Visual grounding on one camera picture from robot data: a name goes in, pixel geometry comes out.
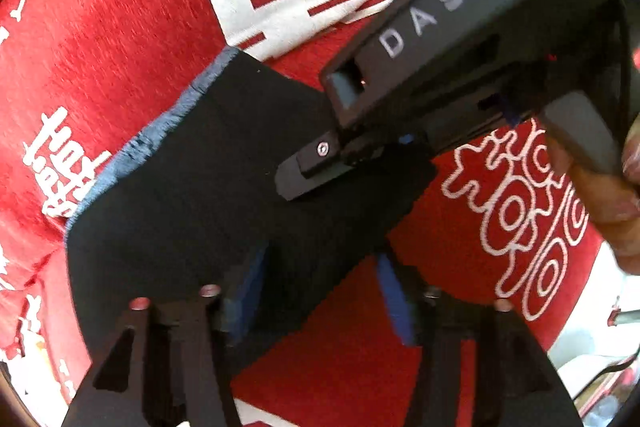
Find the person's right hand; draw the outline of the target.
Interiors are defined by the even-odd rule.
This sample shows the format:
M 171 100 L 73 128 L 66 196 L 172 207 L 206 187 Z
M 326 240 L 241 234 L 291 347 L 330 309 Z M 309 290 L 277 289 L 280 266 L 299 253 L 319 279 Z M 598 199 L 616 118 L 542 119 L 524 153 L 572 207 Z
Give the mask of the person's right hand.
M 624 272 L 640 271 L 639 223 L 639 117 L 627 134 L 623 156 L 623 178 L 593 173 L 546 133 L 549 161 L 558 176 L 567 176 L 589 213 L 592 225 L 611 246 L 617 265 Z

